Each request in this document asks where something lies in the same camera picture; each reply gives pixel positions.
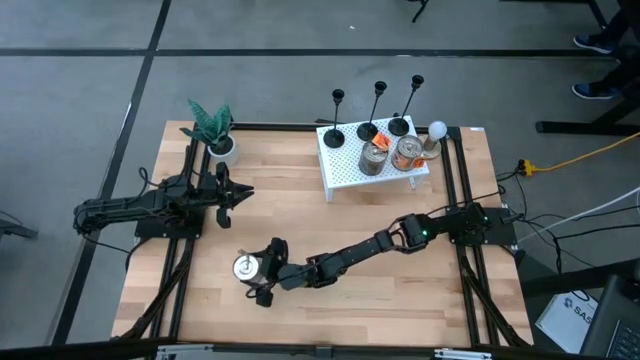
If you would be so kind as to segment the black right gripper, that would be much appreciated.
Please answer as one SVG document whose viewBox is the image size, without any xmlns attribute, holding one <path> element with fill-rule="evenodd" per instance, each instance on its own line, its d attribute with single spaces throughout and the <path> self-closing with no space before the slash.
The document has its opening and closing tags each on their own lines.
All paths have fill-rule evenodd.
<svg viewBox="0 0 640 360">
<path fill-rule="evenodd" d="M 284 290 L 312 286 L 313 261 L 307 258 L 305 264 L 290 263 L 288 243 L 283 239 L 272 238 L 263 250 L 252 252 L 239 249 L 237 252 L 240 256 L 253 256 L 260 260 L 258 274 L 263 281 L 259 285 L 250 284 L 245 293 L 247 298 L 256 298 L 259 306 L 272 305 L 272 289 L 276 285 Z"/>
</svg>

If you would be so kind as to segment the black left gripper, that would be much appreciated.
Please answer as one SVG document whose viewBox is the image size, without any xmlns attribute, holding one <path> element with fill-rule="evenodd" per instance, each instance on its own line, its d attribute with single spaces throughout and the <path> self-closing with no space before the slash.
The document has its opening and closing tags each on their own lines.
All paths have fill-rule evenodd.
<svg viewBox="0 0 640 360">
<path fill-rule="evenodd" d="M 249 198 L 250 193 L 254 192 L 254 187 L 251 185 L 231 184 L 229 169 L 225 162 L 217 163 L 214 173 L 209 170 L 201 173 L 199 189 L 203 199 L 210 206 L 217 206 L 216 222 L 223 229 L 231 227 L 228 211 Z"/>
</svg>

